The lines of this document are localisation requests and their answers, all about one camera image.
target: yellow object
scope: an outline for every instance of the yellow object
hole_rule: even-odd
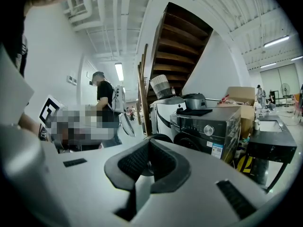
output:
[[[242,168],[242,166],[243,166],[245,157],[246,157],[246,156],[243,156],[243,157],[240,159],[240,161],[238,162],[238,165],[237,165],[237,170],[238,170],[238,171],[241,171],[241,168]],[[251,162],[252,162],[252,157],[249,157],[249,158],[248,158],[248,161],[247,161],[247,163],[246,163],[246,166],[244,167],[244,170],[243,170],[244,173],[250,173],[250,170],[251,170],[251,166],[250,166],[250,165],[251,165]]]

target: silver knob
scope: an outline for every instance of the silver knob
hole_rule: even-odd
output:
[[[207,125],[204,127],[204,134],[206,134],[207,136],[212,136],[214,133],[214,128],[210,125]]]

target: ceiling light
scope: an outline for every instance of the ceiling light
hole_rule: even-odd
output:
[[[271,64],[268,64],[268,65],[265,65],[265,66],[261,66],[260,68],[267,67],[267,66],[273,66],[273,65],[276,65],[276,63],[271,63]]]
[[[288,39],[289,39],[289,36],[288,36],[288,35],[285,35],[285,36],[283,36],[282,38],[279,38],[279,39],[276,39],[276,40],[273,40],[273,41],[271,41],[271,42],[268,42],[268,43],[264,44],[264,47],[269,47],[269,46],[271,46],[271,45],[280,43],[280,42],[285,41],[285,40],[288,40]]]
[[[303,58],[303,56],[299,56],[299,57],[293,58],[293,59],[291,59],[291,61],[295,61],[295,60],[298,60],[298,59],[301,59],[301,58]]]
[[[116,63],[115,67],[119,77],[119,81],[123,81],[124,77],[123,77],[122,63]]]

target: chair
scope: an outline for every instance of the chair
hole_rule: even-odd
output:
[[[300,93],[295,94],[294,95],[294,106],[295,106],[294,115],[295,115],[295,112],[298,110],[299,111],[298,118],[299,118],[300,112],[301,112],[301,117],[302,117],[302,111],[303,111],[303,109],[299,107],[299,100],[300,100]]]

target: open cardboard box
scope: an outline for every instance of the open cardboard box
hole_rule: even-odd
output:
[[[247,138],[250,130],[253,126],[255,118],[255,88],[253,87],[229,87],[226,95],[229,95],[228,99],[232,99],[236,102],[246,103],[248,105],[234,105],[234,104],[218,104],[218,107],[241,107],[241,138]]]

